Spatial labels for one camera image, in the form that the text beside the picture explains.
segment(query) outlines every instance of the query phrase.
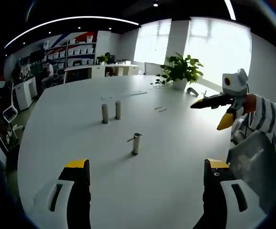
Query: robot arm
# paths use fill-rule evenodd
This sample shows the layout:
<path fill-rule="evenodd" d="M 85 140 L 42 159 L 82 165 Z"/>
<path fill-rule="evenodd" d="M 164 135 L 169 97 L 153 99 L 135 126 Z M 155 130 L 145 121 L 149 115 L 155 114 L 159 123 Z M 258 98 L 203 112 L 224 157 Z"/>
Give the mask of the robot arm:
<path fill-rule="evenodd" d="M 229 128 L 237 118 L 243 115 L 243 104 L 247 100 L 247 80 L 248 78 L 244 69 L 240 69 L 238 73 L 234 74 L 223 74 L 223 93 L 200 99 L 192 104 L 191 108 L 201 109 L 211 107 L 215 109 L 219 106 L 231 104 L 222 117 L 217 130 Z"/>

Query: potted plant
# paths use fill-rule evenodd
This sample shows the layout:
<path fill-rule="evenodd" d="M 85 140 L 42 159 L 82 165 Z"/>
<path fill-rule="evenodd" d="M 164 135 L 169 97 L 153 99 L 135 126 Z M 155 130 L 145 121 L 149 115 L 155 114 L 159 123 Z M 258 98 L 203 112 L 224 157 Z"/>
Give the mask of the potted plant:
<path fill-rule="evenodd" d="M 97 59 L 99 60 L 101 65 L 104 65 L 108 61 L 107 56 L 104 56 L 104 55 L 98 56 Z"/>
<path fill-rule="evenodd" d="M 188 82 L 196 83 L 203 76 L 203 73 L 199 71 L 199 67 L 203 67 L 203 65 L 198 59 L 191 58 L 190 55 L 184 59 L 182 55 L 176 53 L 176 56 L 167 57 L 166 61 L 168 65 L 160 66 L 163 69 L 163 74 L 156 75 L 161 76 L 163 80 L 157 79 L 155 84 L 166 85 L 172 81 L 174 89 L 184 91 Z"/>

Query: green leaves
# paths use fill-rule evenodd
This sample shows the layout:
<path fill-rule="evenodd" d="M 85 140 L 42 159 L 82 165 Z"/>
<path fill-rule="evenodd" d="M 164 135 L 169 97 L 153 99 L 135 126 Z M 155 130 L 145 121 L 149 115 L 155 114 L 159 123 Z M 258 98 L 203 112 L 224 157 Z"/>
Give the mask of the green leaves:
<path fill-rule="evenodd" d="M 166 57 L 167 65 L 161 65 L 163 74 L 157 74 L 156 76 L 162 77 L 165 80 L 156 79 L 155 84 L 167 85 L 170 81 L 177 79 L 187 79 L 189 83 L 195 83 L 199 77 L 203 76 L 201 71 L 198 71 L 199 67 L 203 67 L 198 59 L 191 58 L 188 55 L 185 59 L 176 53 L 176 56 Z"/>

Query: black ceiling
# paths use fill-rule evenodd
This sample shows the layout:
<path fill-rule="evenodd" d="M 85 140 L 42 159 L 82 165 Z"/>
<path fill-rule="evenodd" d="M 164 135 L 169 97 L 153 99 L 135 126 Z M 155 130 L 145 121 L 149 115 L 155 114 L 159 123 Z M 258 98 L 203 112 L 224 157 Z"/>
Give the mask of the black ceiling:
<path fill-rule="evenodd" d="M 276 46 L 276 29 L 253 0 L 233 0 L 238 23 L 251 27 L 253 33 Z M 159 19 L 185 20 L 191 16 L 206 16 L 230 20 L 224 0 L 17 0 L 0 3 L 0 43 L 3 47 L 22 32 L 54 19 L 72 16 L 106 16 L 139 24 Z M 137 26 L 111 20 L 75 19 L 51 23 L 37 28 L 13 42 L 6 50 L 13 53 L 25 45 L 51 35 L 75 31 L 108 30 L 124 33 Z"/>

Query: person sitting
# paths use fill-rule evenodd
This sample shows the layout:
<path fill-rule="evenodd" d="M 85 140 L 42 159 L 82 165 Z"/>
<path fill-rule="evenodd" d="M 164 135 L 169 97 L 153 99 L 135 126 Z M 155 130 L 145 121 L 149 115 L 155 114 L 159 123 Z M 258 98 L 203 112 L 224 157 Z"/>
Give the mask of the person sitting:
<path fill-rule="evenodd" d="M 42 79 L 42 89 L 46 89 L 46 84 L 49 81 L 53 81 L 53 66 L 50 61 L 47 61 L 47 73 L 46 77 Z"/>

